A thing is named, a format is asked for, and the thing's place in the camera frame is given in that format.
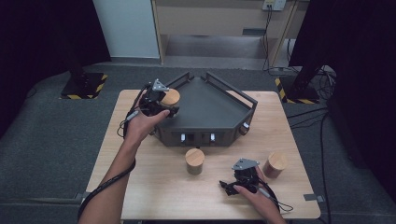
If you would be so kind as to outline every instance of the yellow and black tape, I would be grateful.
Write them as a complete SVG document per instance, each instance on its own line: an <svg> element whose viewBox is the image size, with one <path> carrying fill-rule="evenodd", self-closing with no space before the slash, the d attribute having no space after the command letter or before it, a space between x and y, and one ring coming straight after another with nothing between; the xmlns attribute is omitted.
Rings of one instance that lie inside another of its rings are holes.
<svg viewBox="0 0 396 224"><path fill-rule="evenodd" d="M279 90L279 96L283 103L290 103L290 104L319 104L319 100L317 99L289 99L285 90L283 89L282 83L280 82L279 78L275 79L275 84L277 89Z"/></svg>
<svg viewBox="0 0 396 224"><path fill-rule="evenodd" d="M102 90L105 82L107 80L107 75L102 75L100 82L97 84L96 91L89 95L84 94L67 94L61 95L61 99L71 99L71 100L80 100L80 99L95 99L98 97L100 91Z"/></svg>

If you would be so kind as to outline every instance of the hand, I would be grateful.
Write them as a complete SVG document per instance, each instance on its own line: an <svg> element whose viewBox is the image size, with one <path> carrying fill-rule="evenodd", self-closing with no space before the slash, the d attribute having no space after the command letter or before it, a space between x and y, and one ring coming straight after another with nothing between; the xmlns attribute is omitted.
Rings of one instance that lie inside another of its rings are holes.
<svg viewBox="0 0 396 224"><path fill-rule="evenodd" d="M262 170L258 166L256 166L256 172L259 178L264 180ZM275 204L269 198L265 197L261 192L257 190L256 193L252 193L242 186L234 185L233 187L241 195L246 197L253 204L254 208L260 213L260 215L266 218L269 223L286 223L285 219L283 219L283 217L279 214Z"/></svg>
<svg viewBox="0 0 396 224"><path fill-rule="evenodd" d="M164 110L155 116L147 117L140 110L138 111L139 113L129 121L125 141L140 143L154 129L154 126L170 113L169 110Z"/></svg>

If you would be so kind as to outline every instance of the white cabinet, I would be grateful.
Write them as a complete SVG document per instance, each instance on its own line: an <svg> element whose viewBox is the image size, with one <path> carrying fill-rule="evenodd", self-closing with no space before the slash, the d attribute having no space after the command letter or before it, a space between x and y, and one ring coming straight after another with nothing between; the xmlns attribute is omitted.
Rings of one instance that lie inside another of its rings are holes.
<svg viewBox="0 0 396 224"><path fill-rule="evenodd" d="M160 58L151 1L93 0L111 57Z"/></svg>

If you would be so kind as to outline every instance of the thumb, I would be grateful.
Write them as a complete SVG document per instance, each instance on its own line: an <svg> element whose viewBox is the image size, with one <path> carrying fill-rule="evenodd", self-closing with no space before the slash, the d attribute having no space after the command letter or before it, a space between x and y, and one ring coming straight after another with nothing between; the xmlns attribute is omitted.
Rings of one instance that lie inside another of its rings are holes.
<svg viewBox="0 0 396 224"><path fill-rule="evenodd" d="M251 193L250 191L248 191L248 189L245 189L244 187L238 186L238 185L234 185L233 188L236 189L236 191L238 191L238 193L242 194L249 201L252 201L254 194Z"/></svg>
<svg viewBox="0 0 396 224"><path fill-rule="evenodd" d="M154 119L155 123L160 122L161 120L165 119L169 115L170 111L169 110L163 110L160 113L158 113L156 116L152 116Z"/></svg>

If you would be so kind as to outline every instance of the wooden block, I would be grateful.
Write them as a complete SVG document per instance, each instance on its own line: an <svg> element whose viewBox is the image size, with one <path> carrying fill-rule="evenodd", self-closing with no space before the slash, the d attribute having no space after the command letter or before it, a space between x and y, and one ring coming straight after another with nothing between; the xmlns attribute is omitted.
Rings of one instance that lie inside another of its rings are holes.
<svg viewBox="0 0 396 224"><path fill-rule="evenodd" d="M198 148L192 148L186 153L187 171L191 175L198 175L202 172L205 154Z"/></svg>
<svg viewBox="0 0 396 224"><path fill-rule="evenodd" d="M264 164L263 171L269 178L277 178L288 166L286 154L283 152L272 152Z"/></svg>
<svg viewBox="0 0 396 224"><path fill-rule="evenodd" d="M166 92L165 97L163 97L161 100L161 104L171 107L176 105L178 100L180 100L180 93L178 93L177 90L170 89Z"/></svg>

